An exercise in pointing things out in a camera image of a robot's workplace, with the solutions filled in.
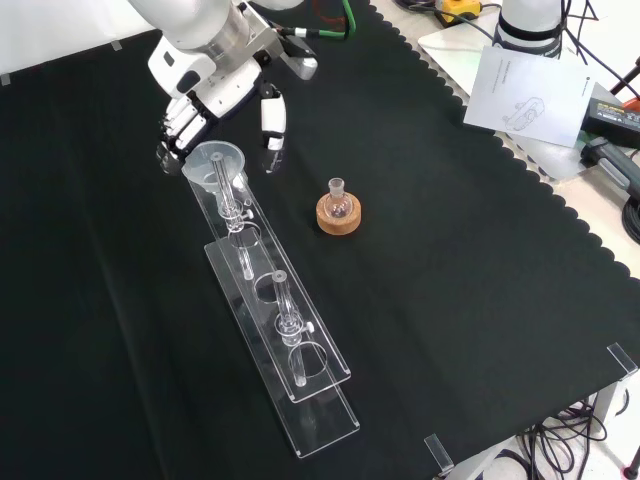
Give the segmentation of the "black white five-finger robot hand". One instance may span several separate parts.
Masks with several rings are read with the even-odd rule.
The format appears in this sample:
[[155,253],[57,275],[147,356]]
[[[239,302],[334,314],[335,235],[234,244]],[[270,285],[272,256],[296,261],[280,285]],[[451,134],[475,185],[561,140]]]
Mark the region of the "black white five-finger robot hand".
[[240,41],[216,58],[181,50],[163,37],[148,66],[171,101],[161,120],[156,156],[162,170],[177,175],[187,157],[210,131],[232,117],[251,98],[261,98],[261,128],[266,153],[263,169],[275,172],[283,161],[286,106],[281,91],[263,69],[285,53],[281,39]]

